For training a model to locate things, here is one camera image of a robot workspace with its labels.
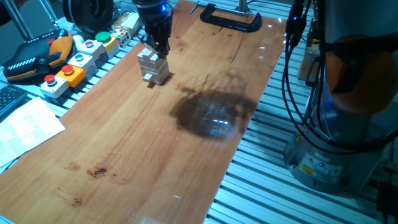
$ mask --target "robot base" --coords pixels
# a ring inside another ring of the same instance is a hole
[[[317,137],[304,130],[311,141],[329,151]],[[383,149],[354,155],[336,155],[321,152],[312,147],[301,135],[292,138],[285,149],[285,165],[290,173],[303,185],[320,192],[358,192],[379,164]]]

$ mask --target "warning label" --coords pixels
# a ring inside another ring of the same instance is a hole
[[[313,176],[314,169],[305,165],[304,163],[301,164],[300,170],[303,171],[304,173],[310,175],[311,177]]]
[[[308,153],[304,155],[300,170],[307,175],[323,182],[335,183],[340,175],[342,166],[334,166],[323,162]]]

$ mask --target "emergency stop button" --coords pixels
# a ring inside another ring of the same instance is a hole
[[[62,67],[61,71],[66,75],[71,75],[73,72],[73,67],[71,65],[66,65]]]
[[[55,81],[55,76],[54,75],[46,75],[44,77],[44,81],[47,82],[48,86],[54,86],[57,84],[57,81]]]

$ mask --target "wooden board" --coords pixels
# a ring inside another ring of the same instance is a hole
[[[201,223],[284,47],[284,23],[245,34],[174,9],[172,78],[142,81],[135,46],[0,175],[16,223]],[[252,17],[219,16],[249,22]]]

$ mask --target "red button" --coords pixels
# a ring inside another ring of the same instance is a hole
[[[94,46],[94,43],[92,41],[86,42],[86,47],[92,47],[92,46]]]
[[[49,46],[51,46],[54,43],[54,41],[55,41],[55,39],[51,39],[47,43],[48,43]]]
[[[54,83],[55,82],[55,76],[54,75],[46,75],[44,77],[44,81],[46,81],[48,84]]]
[[[61,70],[62,70],[63,73],[68,73],[68,72],[71,72],[73,70],[73,67],[71,65],[66,65],[66,66],[62,67]]]

